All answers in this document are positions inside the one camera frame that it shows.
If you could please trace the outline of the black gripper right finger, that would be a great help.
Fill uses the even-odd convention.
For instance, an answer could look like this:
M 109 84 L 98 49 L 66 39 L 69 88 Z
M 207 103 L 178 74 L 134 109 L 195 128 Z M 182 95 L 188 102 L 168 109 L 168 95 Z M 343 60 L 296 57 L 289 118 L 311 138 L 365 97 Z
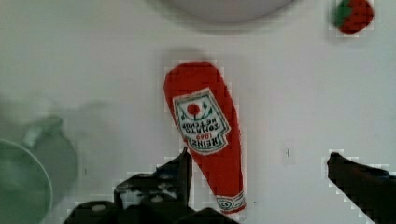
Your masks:
M 395 224 L 396 182 L 388 171 L 350 161 L 332 152 L 328 178 L 375 224 Z

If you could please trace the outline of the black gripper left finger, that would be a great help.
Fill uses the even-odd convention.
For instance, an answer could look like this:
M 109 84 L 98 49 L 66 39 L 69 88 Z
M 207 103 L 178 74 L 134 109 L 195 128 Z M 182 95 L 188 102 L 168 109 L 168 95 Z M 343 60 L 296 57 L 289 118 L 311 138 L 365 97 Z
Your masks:
M 76 206 L 64 224 L 238 224 L 212 208 L 189 207 L 192 159 L 187 151 L 118 184 L 114 200 Z

